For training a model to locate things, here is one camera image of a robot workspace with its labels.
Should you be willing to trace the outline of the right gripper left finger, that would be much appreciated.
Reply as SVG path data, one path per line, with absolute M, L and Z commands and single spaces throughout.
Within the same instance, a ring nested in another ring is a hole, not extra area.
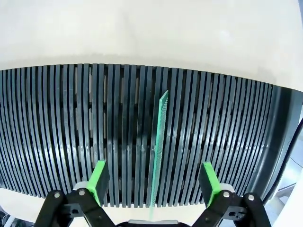
M 53 190 L 48 193 L 35 227 L 69 227 L 74 218 L 84 218 L 89 227 L 116 227 L 102 209 L 110 180 L 107 161 L 99 160 L 87 186 L 69 194 Z

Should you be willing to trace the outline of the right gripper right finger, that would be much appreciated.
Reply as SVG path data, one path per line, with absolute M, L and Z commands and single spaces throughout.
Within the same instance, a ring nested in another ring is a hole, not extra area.
M 205 210 L 192 227 L 218 227 L 222 220 L 232 220 L 235 227 L 271 227 L 261 198 L 252 192 L 239 196 L 220 183 L 211 162 L 200 168 L 199 184 Z

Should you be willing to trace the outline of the black slotted board rack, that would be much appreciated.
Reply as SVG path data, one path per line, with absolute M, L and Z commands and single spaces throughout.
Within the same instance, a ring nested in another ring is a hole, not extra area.
M 0 70 L 0 187 L 69 193 L 99 160 L 103 204 L 150 204 L 161 97 L 168 94 L 156 203 L 203 201 L 210 161 L 239 195 L 265 197 L 299 124 L 303 92 L 179 68 L 65 64 Z

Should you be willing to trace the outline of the green circuit board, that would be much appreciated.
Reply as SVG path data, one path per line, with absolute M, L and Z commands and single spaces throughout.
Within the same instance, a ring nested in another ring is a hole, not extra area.
M 166 90 L 162 95 L 162 97 L 159 99 L 156 143 L 155 143 L 155 151 L 154 151 L 153 174 L 152 174 L 152 184 L 151 184 L 151 199 L 150 199 L 150 207 L 149 207 L 150 219 L 152 219 L 153 216 L 153 210 L 156 205 L 157 193 L 160 184 L 160 170 L 161 170 L 163 143 L 165 136 L 168 96 L 169 96 L 169 91 Z

